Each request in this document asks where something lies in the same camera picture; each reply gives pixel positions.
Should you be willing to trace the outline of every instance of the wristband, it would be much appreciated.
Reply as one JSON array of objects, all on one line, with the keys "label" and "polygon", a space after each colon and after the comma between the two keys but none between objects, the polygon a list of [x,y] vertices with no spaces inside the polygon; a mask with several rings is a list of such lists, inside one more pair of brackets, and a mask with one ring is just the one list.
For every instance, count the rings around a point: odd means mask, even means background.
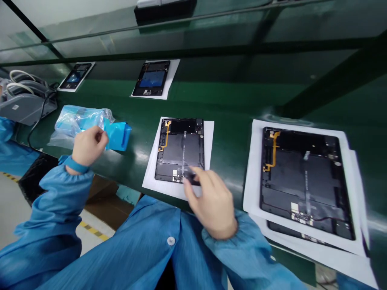
[{"label": "wristband", "polygon": [[87,171],[89,171],[90,167],[89,166],[83,166],[77,162],[75,162],[73,160],[73,157],[72,156],[69,156],[66,161],[63,163],[64,165],[67,165],[68,167],[70,167],[72,170],[76,171],[76,172],[79,172],[79,173],[86,173]]}]

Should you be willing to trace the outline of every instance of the cardboard box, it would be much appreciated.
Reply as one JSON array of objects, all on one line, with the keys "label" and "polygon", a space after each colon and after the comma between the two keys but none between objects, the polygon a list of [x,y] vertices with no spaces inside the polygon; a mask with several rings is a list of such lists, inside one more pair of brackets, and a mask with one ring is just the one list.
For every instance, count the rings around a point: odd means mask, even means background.
[{"label": "cardboard box", "polygon": [[116,182],[95,175],[85,209],[117,230],[129,217],[134,206],[116,196]]}]

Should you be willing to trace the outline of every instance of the human hand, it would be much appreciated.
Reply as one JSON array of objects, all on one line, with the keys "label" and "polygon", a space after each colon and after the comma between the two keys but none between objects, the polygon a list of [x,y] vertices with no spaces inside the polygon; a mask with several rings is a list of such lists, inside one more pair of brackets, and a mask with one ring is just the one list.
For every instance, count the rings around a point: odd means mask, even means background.
[{"label": "human hand", "polygon": [[190,168],[196,173],[195,180],[200,181],[203,195],[196,197],[191,183],[184,178],[184,192],[189,206],[214,239],[231,238],[238,230],[231,192],[215,172],[198,167]]},{"label": "human hand", "polygon": [[[83,166],[91,166],[105,150],[108,135],[100,127],[94,126],[75,136],[73,160]],[[66,166],[70,174],[80,174]]]}]

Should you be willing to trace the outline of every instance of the clear plastic bag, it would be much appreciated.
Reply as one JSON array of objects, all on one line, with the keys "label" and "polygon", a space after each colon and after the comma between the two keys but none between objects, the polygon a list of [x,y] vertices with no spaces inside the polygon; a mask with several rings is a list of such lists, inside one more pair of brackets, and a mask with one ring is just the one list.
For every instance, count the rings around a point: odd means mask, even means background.
[{"label": "clear plastic bag", "polygon": [[103,130],[104,118],[108,119],[111,124],[115,121],[110,109],[89,109],[65,105],[55,123],[55,131],[47,145],[72,149],[74,138],[78,133],[95,125]]}]

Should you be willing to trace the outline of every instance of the blue screen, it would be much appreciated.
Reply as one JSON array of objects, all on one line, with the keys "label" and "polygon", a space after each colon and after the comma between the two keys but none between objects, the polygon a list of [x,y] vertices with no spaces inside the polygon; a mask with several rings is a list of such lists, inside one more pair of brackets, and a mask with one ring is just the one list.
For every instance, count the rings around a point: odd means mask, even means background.
[{"label": "blue screen", "polygon": [[69,78],[68,80],[66,81],[66,83],[77,83],[80,81],[81,77],[83,76],[83,74],[85,73],[84,70],[81,70],[81,71],[76,71],[75,73],[73,73]]},{"label": "blue screen", "polygon": [[161,87],[164,74],[164,71],[144,73],[140,87]]}]

